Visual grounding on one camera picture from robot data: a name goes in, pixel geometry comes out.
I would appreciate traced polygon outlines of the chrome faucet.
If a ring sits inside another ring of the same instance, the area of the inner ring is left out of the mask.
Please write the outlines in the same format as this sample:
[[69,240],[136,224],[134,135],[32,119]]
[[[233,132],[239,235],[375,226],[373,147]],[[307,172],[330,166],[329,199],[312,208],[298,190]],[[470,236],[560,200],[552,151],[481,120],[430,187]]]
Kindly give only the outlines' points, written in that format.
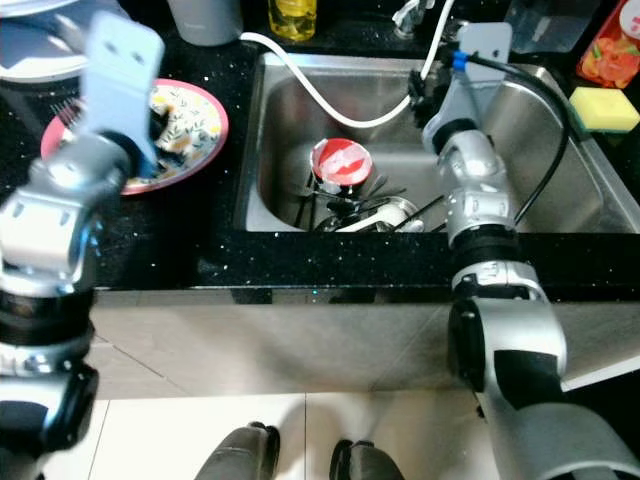
[[436,0],[404,0],[401,8],[392,15],[397,35],[412,36],[435,3]]

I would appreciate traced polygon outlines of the red lidded cup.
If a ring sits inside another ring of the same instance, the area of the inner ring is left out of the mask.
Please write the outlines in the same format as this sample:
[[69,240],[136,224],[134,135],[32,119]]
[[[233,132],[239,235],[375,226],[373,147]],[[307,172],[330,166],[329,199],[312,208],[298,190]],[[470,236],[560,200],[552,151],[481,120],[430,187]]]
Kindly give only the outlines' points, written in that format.
[[374,173],[372,155],[361,143],[325,138],[308,154],[315,186],[329,195],[356,196]]

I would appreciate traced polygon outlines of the black chopstick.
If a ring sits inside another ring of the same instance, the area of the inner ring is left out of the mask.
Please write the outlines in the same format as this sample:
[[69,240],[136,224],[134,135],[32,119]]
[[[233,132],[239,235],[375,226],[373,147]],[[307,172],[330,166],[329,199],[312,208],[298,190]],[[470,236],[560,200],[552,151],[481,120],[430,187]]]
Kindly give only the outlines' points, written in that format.
[[402,221],[402,224],[408,224],[411,223],[411,221],[415,221],[416,219],[421,218],[421,216],[425,215],[426,212],[434,209],[436,205],[440,204],[440,202],[442,202],[444,198],[445,197],[443,195],[435,197],[434,200],[431,200],[430,202],[428,202],[428,204],[419,207],[419,209],[413,211],[412,214],[408,215],[407,218]]

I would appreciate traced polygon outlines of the white bowl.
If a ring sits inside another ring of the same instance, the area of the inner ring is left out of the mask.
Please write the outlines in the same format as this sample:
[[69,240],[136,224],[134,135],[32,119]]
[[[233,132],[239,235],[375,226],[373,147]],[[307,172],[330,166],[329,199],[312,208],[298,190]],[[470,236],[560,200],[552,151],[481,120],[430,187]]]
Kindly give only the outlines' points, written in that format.
[[370,209],[356,212],[347,219],[339,220],[335,232],[361,232],[361,230],[392,230],[406,221],[412,214],[419,211],[419,207],[407,198],[390,196],[378,198]]

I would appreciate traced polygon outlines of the clear plastic container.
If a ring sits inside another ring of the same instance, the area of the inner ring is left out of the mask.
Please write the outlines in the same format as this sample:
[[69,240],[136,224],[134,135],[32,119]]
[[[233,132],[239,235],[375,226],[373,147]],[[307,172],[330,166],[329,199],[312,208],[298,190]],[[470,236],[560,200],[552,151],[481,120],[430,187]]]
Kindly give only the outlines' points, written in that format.
[[594,17],[600,0],[511,0],[506,23],[513,52],[570,52]]

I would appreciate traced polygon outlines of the yellow liquid bottle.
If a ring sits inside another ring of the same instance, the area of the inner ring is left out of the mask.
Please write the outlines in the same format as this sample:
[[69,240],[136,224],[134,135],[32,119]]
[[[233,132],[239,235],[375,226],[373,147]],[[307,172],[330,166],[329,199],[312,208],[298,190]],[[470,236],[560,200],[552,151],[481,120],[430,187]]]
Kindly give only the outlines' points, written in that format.
[[311,40],[317,29],[317,0],[268,0],[271,32],[285,40]]

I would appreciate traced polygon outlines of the yellow sponge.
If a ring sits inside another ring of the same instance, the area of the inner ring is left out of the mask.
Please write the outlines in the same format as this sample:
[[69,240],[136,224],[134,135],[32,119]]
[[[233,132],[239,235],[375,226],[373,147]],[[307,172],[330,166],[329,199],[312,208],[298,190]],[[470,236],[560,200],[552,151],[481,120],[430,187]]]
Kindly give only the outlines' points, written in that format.
[[622,90],[577,87],[570,104],[586,132],[625,134],[640,125],[640,110]]

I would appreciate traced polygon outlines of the red food package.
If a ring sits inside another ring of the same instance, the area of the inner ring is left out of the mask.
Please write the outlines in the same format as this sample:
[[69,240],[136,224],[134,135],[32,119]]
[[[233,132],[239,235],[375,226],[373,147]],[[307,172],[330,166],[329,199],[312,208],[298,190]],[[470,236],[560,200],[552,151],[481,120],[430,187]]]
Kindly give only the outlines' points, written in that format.
[[625,90],[640,76],[640,0],[614,0],[576,65],[576,76],[600,87]]

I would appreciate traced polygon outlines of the pink rimmed floral plate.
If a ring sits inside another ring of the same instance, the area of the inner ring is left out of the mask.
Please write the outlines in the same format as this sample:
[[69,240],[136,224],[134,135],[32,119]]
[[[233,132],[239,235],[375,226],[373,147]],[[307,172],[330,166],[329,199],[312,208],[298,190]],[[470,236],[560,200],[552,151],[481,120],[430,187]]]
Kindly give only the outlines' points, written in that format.
[[155,164],[124,183],[123,195],[142,195],[180,182],[210,163],[225,143],[228,119],[209,92],[177,81],[156,79],[146,95],[143,129],[154,141]]

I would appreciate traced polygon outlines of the grey cup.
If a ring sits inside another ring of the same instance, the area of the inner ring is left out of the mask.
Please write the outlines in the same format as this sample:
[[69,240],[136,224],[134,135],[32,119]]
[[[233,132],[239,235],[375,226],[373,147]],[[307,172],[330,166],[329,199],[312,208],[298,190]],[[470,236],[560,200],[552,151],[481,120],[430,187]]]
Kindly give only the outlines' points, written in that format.
[[244,32],[241,0],[166,0],[179,36],[201,47],[228,45]]

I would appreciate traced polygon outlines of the white round plate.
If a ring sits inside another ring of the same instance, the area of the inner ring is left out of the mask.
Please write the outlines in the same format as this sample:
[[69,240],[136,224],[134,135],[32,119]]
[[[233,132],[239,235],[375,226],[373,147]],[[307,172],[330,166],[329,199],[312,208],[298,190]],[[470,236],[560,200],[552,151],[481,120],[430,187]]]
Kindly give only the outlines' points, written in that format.
[[90,20],[114,0],[1,0],[0,79],[44,83],[76,76]]

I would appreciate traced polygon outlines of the metal fork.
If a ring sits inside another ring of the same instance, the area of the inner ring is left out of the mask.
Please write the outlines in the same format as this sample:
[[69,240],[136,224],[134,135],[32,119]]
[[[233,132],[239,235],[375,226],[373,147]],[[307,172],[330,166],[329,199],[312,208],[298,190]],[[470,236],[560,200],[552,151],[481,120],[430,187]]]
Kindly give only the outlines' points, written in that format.
[[59,120],[67,131],[73,131],[76,124],[84,114],[84,101],[82,99],[67,99],[52,106],[55,118]]

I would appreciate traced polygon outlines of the grey right robot foot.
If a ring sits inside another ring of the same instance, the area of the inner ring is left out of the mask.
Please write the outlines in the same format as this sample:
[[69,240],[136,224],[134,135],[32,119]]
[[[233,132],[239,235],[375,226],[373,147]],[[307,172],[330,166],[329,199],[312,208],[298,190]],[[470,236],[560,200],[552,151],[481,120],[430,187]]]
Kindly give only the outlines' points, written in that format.
[[371,442],[340,439],[330,457],[329,480],[404,480],[396,462]]

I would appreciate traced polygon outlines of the grey robot foot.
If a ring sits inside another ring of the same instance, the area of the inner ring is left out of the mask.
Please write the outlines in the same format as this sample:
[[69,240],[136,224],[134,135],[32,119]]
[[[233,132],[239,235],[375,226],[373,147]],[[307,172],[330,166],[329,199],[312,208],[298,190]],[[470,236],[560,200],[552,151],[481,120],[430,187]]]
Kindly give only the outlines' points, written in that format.
[[396,462],[371,442],[340,439],[330,457],[329,480],[404,480]]
[[195,480],[273,480],[282,436],[275,426],[250,422],[221,440]]

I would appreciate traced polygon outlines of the grey left robot foot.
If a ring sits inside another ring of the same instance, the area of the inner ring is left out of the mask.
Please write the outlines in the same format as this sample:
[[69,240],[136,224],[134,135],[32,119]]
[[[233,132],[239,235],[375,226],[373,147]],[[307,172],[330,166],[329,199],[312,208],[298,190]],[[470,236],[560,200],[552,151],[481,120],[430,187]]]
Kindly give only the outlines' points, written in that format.
[[273,480],[282,436],[275,426],[250,422],[221,440],[195,480]]

